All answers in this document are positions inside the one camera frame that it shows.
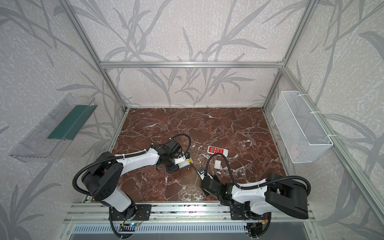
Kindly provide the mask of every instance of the green mat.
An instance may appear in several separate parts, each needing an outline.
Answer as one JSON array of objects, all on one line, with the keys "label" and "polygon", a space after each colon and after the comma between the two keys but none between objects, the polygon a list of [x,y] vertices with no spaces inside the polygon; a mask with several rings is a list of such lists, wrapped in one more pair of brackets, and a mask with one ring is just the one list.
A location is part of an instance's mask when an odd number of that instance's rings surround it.
[{"label": "green mat", "polygon": [[97,105],[76,105],[51,132],[48,139],[73,140],[96,107]]}]

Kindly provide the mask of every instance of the brown marble table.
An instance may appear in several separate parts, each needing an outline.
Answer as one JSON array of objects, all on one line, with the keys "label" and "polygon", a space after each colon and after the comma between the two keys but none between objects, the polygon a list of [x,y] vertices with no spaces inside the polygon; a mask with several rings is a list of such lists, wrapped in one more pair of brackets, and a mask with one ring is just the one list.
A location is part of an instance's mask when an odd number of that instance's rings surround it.
[{"label": "brown marble table", "polygon": [[[151,143],[186,133],[192,139],[190,154],[196,168],[207,163],[209,145],[229,150],[228,160],[238,183],[255,182],[269,172],[285,175],[261,108],[157,108],[130,109],[112,154],[142,150]],[[188,139],[176,140],[186,149]],[[213,168],[215,159],[222,170]],[[212,159],[209,173],[230,182],[226,164]],[[118,186],[136,202],[205,201],[197,172],[187,166],[167,173],[164,165],[143,167],[120,178]]]}]

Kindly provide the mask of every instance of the red remote control panel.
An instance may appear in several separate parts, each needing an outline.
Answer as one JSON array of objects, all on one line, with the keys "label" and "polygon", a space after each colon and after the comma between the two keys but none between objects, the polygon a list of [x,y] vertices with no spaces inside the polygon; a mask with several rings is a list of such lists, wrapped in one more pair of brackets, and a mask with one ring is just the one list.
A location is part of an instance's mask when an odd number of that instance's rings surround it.
[{"label": "red remote control panel", "polygon": [[209,154],[221,153],[225,157],[228,157],[228,150],[220,147],[208,146],[207,153]]}]

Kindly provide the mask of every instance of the leaf pattern wallpaper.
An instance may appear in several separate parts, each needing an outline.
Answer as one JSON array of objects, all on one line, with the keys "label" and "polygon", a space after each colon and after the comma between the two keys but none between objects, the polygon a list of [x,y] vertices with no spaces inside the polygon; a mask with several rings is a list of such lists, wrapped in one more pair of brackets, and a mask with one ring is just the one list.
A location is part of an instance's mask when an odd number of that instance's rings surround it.
[{"label": "leaf pattern wallpaper", "polygon": [[[72,176],[103,152],[123,116],[58,2],[0,3],[0,239],[54,239],[84,196]],[[56,163],[23,163],[9,152],[68,94],[98,105]]]},{"label": "leaf pattern wallpaper", "polygon": [[[307,5],[306,0],[71,3],[103,61],[281,61]],[[259,96],[268,94],[277,69],[108,73],[127,106],[261,107],[265,98]]]},{"label": "leaf pattern wallpaper", "polygon": [[[288,63],[298,82],[384,196],[384,1],[319,4]],[[269,119],[284,78],[267,106]],[[325,239],[384,239],[384,229],[332,150],[292,164],[274,121],[290,174],[307,177],[310,205]]]}]

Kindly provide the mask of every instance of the remote control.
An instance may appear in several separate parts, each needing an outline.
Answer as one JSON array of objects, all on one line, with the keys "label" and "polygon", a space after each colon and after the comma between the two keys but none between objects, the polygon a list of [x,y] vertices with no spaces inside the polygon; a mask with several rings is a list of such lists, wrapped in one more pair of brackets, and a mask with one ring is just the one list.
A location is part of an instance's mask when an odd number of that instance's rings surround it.
[{"label": "remote control", "polygon": [[228,157],[228,149],[224,149],[224,148],[220,148],[220,147],[208,146],[207,153],[209,153],[209,154],[221,153],[225,157]]}]

